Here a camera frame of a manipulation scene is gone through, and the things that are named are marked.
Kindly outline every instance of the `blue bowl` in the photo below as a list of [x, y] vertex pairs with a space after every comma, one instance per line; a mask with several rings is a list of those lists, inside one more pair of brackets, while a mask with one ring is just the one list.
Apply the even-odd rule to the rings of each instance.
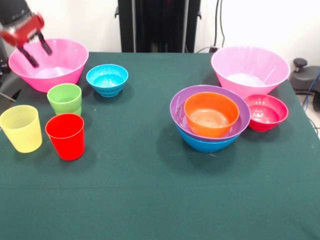
[[179, 126], [175, 125], [178, 129], [181, 137], [183, 140], [189, 144], [192, 148], [197, 150], [198, 152], [202, 153], [214, 153], [216, 151], [219, 151], [221, 149], [224, 149], [228, 147], [230, 144], [232, 144], [239, 135], [225, 141], [201, 141], [198, 139], [195, 139], [189, 135], [187, 135], [185, 132], [183, 132]]
[[124, 88], [128, 76], [128, 71], [122, 66], [104, 64], [88, 71], [86, 80], [101, 96], [111, 98]]

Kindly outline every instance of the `green cup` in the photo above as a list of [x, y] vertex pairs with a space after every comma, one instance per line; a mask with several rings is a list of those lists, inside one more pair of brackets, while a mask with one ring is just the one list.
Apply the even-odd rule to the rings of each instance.
[[56, 115], [72, 113], [81, 116], [81, 88], [72, 83], [63, 83], [51, 88], [47, 98]]

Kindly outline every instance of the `white wall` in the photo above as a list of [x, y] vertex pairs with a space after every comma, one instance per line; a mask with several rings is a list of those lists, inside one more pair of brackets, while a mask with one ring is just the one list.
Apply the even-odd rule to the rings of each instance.
[[90, 51], [121, 52], [117, 0], [26, 0], [44, 18], [45, 38], [68, 38]]
[[[120, 52], [117, 0], [27, 0], [45, 20], [45, 38], [70, 38], [90, 51]], [[195, 51], [215, 37], [216, 0], [201, 0]], [[255, 45], [320, 64], [320, 0], [223, 0], [224, 46]], [[221, 46], [218, 36], [218, 47]]]
[[[214, 43], [216, 2], [201, 0], [196, 51]], [[223, 0], [224, 46], [260, 46], [277, 52], [290, 65], [297, 57], [320, 65], [319, 10], [319, 0]], [[222, 36], [218, 33], [220, 47]]]

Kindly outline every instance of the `cup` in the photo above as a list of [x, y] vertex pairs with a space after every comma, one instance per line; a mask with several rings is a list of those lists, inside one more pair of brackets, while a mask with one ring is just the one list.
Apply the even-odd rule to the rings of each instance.
[[4, 111], [0, 127], [20, 153], [31, 153], [42, 144], [39, 114], [35, 107], [18, 105]]
[[51, 88], [46, 96], [56, 115], [65, 113], [81, 115], [82, 91], [78, 85], [59, 84]]
[[65, 161], [80, 158], [85, 152], [85, 121], [74, 113], [63, 113], [51, 118], [45, 125], [59, 157]]

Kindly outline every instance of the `pink bowl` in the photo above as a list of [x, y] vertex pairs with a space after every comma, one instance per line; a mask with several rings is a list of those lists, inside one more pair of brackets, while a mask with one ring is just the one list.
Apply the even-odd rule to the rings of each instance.
[[244, 99], [251, 112], [249, 127], [257, 132], [266, 132], [283, 123], [288, 115], [287, 106], [270, 95], [251, 95]]
[[34, 68], [17, 49], [9, 58], [9, 67], [34, 89], [47, 93], [59, 84], [75, 84], [88, 60], [88, 49], [69, 39], [47, 39], [52, 55], [47, 55], [39, 41], [26, 44], [24, 48], [39, 63]]
[[221, 86], [242, 98], [266, 95], [290, 74], [289, 64], [282, 57], [260, 47], [222, 48], [213, 54], [211, 65]]

